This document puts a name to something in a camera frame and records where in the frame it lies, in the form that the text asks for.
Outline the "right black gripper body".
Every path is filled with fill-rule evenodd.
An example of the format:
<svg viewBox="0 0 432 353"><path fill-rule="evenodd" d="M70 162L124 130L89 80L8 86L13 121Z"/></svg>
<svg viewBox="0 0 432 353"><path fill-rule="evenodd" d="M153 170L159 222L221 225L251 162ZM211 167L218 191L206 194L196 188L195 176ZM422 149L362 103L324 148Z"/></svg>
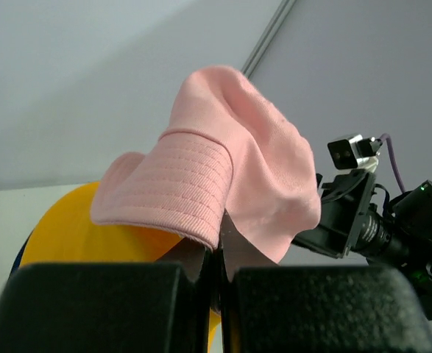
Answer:
<svg viewBox="0 0 432 353"><path fill-rule="evenodd" d="M328 257L345 257L349 252L379 257L390 235L383 219L371 205L377 187L368 171L340 174L322 184L322 215L316 227L316 250Z"/></svg>

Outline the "pink hat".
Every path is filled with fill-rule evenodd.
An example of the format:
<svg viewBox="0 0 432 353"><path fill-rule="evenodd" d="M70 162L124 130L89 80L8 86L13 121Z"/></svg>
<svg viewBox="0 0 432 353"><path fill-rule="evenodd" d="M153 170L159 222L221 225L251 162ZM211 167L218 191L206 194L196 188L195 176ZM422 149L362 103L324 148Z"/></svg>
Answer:
<svg viewBox="0 0 432 353"><path fill-rule="evenodd" d="M161 229L215 249L225 213L278 262L321 212L308 141L240 71L219 65L184 81L150 153L112 163L91 220Z"/></svg>

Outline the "yellow bucket hat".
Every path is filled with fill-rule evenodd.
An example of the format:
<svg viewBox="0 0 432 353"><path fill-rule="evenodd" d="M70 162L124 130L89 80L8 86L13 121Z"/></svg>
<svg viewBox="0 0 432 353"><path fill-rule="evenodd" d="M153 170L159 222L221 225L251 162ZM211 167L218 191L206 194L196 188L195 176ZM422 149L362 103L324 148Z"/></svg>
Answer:
<svg viewBox="0 0 432 353"><path fill-rule="evenodd" d="M28 237L19 269L37 263L153 263L182 240L203 246L161 229L93 223L90 208L97 188L96 183L83 185L46 211ZM208 345L220 321L209 311Z"/></svg>

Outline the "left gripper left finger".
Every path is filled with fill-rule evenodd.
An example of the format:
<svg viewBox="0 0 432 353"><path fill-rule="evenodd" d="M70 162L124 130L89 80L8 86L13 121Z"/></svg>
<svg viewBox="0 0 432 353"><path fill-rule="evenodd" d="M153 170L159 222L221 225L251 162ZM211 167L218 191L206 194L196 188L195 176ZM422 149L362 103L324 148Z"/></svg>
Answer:
<svg viewBox="0 0 432 353"><path fill-rule="evenodd" d="M37 263L0 296L0 352L205 352L211 254L182 240L153 263Z"/></svg>

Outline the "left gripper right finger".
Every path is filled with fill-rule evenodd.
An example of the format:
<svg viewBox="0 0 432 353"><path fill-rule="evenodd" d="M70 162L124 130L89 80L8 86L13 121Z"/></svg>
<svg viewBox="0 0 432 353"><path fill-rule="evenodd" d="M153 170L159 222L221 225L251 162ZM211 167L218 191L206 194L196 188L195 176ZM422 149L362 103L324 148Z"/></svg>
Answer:
<svg viewBox="0 0 432 353"><path fill-rule="evenodd" d="M225 352L432 352L411 285L383 266L278 266L228 215L219 239Z"/></svg>

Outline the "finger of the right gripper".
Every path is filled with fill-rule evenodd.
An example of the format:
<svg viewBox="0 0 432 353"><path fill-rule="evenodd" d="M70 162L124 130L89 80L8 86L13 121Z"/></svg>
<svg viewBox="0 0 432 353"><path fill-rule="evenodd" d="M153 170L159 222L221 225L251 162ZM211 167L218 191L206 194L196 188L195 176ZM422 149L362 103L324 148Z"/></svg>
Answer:
<svg viewBox="0 0 432 353"><path fill-rule="evenodd" d="M316 173L316 183L321 200L330 201L333 197L333 183L330 181L324 181L323 176L319 173Z"/></svg>
<svg viewBox="0 0 432 353"><path fill-rule="evenodd" d="M345 257L355 246L370 201L369 176L336 176L333 197L321 200L317 227L296 235L292 243L328 257Z"/></svg>

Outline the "dark blue bucket hat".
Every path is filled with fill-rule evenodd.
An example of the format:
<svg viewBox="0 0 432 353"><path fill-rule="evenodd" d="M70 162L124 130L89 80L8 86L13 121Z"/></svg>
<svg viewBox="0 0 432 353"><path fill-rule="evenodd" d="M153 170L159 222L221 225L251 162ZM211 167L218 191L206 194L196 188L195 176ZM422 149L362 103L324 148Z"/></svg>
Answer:
<svg viewBox="0 0 432 353"><path fill-rule="evenodd" d="M9 274L8 278L10 278L19 269L19 267L21 265L21 261L22 261L23 255L24 255L24 250L26 248L26 245L27 245L28 241L29 241L29 238L27 238L24 241L24 244L22 245L22 247L18 251L18 253L17 253L17 255L16 255L16 257L15 257L15 259L13 261L13 264L12 264L12 267L11 267L10 274Z"/></svg>

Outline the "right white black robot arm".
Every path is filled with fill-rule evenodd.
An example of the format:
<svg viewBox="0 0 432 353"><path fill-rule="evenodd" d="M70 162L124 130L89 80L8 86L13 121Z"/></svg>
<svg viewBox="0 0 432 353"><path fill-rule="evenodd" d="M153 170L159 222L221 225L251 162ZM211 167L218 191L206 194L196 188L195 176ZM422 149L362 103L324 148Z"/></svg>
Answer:
<svg viewBox="0 0 432 353"><path fill-rule="evenodd" d="M331 258L354 252L369 264L397 268L432 320L432 182L394 199L386 194L378 207L371 199L380 187L375 175L363 169L323 184L319 225L298 234L293 243Z"/></svg>

